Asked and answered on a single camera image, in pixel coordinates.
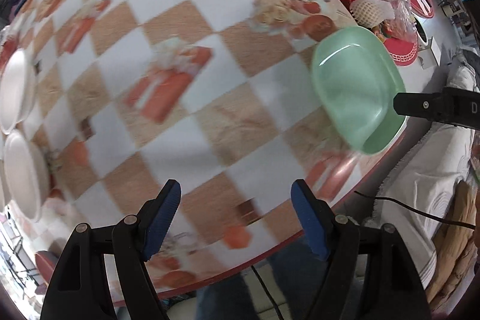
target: red table edge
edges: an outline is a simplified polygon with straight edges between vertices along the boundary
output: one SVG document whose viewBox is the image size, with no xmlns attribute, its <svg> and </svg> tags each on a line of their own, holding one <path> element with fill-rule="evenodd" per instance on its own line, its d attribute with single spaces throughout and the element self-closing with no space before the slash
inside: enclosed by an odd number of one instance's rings
<svg viewBox="0 0 480 320">
<path fill-rule="evenodd" d="M 383 161 L 383 159 L 390 154 L 390 152 L 402 141 L 403 137 L 404 137 L 404 133 L 405 133 L 405 130 L 400 134 L 400 136 L 398 137 L 398 139 L 395 141 L 395 143 L 392 144 L 392 146 L 388 149 L 388 151 L 385 153 L 385 155 L 383 155 L 381 157 L 380 160 L 378 160 L 378 162 L 375 163 L 375 165 L 369 170 L 369 172 L 367 172 L 361 180 L 358 181 L 358 183 L 352 187 L 352 189 L 347 193 L 345 194 L 342 199 L 340 199 L 334 206 L 333 206 L 333 210 L 335 210 L 335 207 L 336 206 L 340 206 L 345 200 L 346 198 L 352 194 L 352 192 L 354 192 L 365 180 L 368 179 L 368 177 L 370 177 L 371 173 L 378 167 L 378 165 Z M 271 248 L 270 250 L 264 252 L 263 254 L 249 260 L 248 262 L 245 262 L 237 267 L 234 267 L 233 269 L 230 269 L 228 271 L 225 271 L 225 272 L 222 272 L 221 274 L 219 275 L 216 275 L 214 277 L 211 277 L 211 278 L 208 278 L 206 280 L 203 280 L 201 282 L 196 282 L 196 283 L 192 283 L 191 285 L 188 285 L 188 286 L 183 286 L 183 287 L 179 287 L 177 289 L 172 289 L 172 290 L 168 290 L 167 292 L 160 292 L 158 293 L 158 297 L 159 299 L 164 299 L 164 298 L 169 298 L 169 297 L 173 297 L 173 296 L 176 296 L 176 295 L 182 295 L 182 294 L 185 294 L 185 293 L 188 293 L 188 292 L 191 292 L 193 290 L 198 290 L 200 289 L 201 287 L 204 287 L 204 286 L 207 286 L 207 285 L 211 285 L 212 283 L 215 283 L 215 282 L 219 282 L 221 281 L 222 279 L 225 279 L 225 278 L 229 278 L 231 277 L 232 275 L 235 275 L 237 273 L 239 273 L 240 271 L 254 265 L 255 263 L 258 263 L 260 262 L 261 260 L 265 259 L 265 258 L 268 258 L 270 255 L 273 255 L 275 252 L 279 251 L 282 247 L 285 247 L 287 246 L 288 244 L 292 243 L 293 241 L 297 240 L 298 238 L 300 238 L 301 236 L 303 235 L 303 231 L 298 231 L 296 234 L 294 234 L 293 236 L 289 237 L 287 240 L 284 240 L 282 241 L 281 243 L 277 244 L 275 247 Z M 114 306 L 116 307 L 123 307 L 125 306 L 125 301 L 117 301 L 117 302 L 114 302 L 113 303 Z"/>
</svg>

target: table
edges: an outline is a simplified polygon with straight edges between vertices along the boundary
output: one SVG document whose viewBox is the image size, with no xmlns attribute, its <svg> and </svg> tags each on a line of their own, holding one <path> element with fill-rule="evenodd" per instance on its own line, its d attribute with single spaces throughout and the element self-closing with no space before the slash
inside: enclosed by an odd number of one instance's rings
<svg viewBox="0 0 480 320">
<path fill-rule="evenodd" d="M 339 0 L 32 0 L 18 18 L 38 71 L 20 129 L 55 178 L 39 222 L 11 205 L 32 251 L 135 214 L 174 178 L 181 205 L 147 269 L 179 294 L 298 236 L 294 180 L 335 205 L 386 153 L 349 151 L 311 86 L 315 44 L 355 24 Z"/>
</svg>

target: screw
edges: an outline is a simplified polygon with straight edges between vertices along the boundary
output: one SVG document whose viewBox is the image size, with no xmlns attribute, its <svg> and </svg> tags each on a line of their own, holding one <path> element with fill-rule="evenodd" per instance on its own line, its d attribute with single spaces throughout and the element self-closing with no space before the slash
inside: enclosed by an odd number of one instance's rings
<svg viewBox="0 0 480 320">
<path fill-rule="evenodd" d="M 123 222 L 128 226 L 131 226 L 132 224 L 135 224 L 137 222 L 137 216 L 135 216 L 134 214 L 129 214 L 123 219 Z"/>
<path fill-rule="evenodd" d="M 385 232 L 388 232 L 390 234 L 395 233 L 395 231 L 397 230 L 395 229 L 395 226 L 390 223 L 383 224 L 382 228 Z"/>
<path fill-rule="evenodd" d="M 79 234 L 81 234 L 82 232 L 85 232 L 87 229 L 88 229 L 87 224 L 81 223 L 81 224 L 77 225 L 77 227 L 75 228 L 75 231 L 77 231 Z"/>
<path fill-rule="evenodd" d="M 335 221 L 339 224 L 346 224 L 349 222 L 349 218 L 343 214 L 337 214 L 335 216 Z"/>
</svg>

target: blue gripper pad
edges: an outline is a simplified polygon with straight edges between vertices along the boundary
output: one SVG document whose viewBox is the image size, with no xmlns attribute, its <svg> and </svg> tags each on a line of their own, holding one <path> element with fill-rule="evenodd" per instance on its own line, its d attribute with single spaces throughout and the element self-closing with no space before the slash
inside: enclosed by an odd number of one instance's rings
<svg viewBox="0 0 480 320">
<path fill-rule="evenodd" d="M 150 258 L 160 250 L 163 240 L 165 239 L 165 235 L 170 228 L 173 216 L 175 216 L 180 204 L 180 198 L 182 197 L 180 184 L 177 181 L 173 182 L 173 186 L 171 187 L 163 203 L 158 208 L 157 214 L 147 228 L 145 245 L 143 246 L 142 251 L 144 262 L 150 260 Z"/>
<path fill-rule="evenodd" d="M 299 182 L 300 180 L 297 180 L 293 183 L 290 192 L 293 207 L 300 220 L 310 249 L 314 254 L 317 254 L 321 260 L 327 260 L 330 256 L 330 249 L 327 246 L 326 231 L 314 212 L 313 208 L 315 205 L 313 200 L 311 199 L 309 201 L 307 199 L 305 191 L 310 192 L 311 198 L 313 199 L 314 195 L 303 180 L 301 182 L 306 186 L 306 189 L 302 190 L 302 184 Z"/>
</svg>

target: floor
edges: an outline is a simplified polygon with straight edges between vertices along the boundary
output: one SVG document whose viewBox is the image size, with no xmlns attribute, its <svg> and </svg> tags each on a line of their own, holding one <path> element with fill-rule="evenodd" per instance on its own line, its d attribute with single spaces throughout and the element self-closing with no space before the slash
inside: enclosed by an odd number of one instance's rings
<svg viewBox="0 0 480 320">
<path fill-rule="evenodd" d="M 435 16 L 432 19 L 419 19 L 427 33 L 427 37 L 432 36 L 441 46 L 442 58 L 440 67 L 433 66 L 423 69 L 419 59 L 406 67 L 399 67 L 400 74 L 405 82 L 407 92 L 436 92 L 440 91 L 445 85 L 448 64 L 451 54 L 455 52 L 459 45 L 462 45 L 457 29 L 450 23 L 440 7 L 435 8 Z M 379 163 L 375 171 L 356 189 L 364 194 L 375 195 L 378 187 L 395 167 L 397 162 L 421 139 L 421 137 L 430 128 L 430 122 L 410 118 L 404 131 L 403 140 Z M 362 221 L 370 216 L 373 209 L 373 201 L 365 199 L 359 195 L 351 194 L 344 203 L 343 212 L 354 217 L 357 221 Z"/>
</svg>

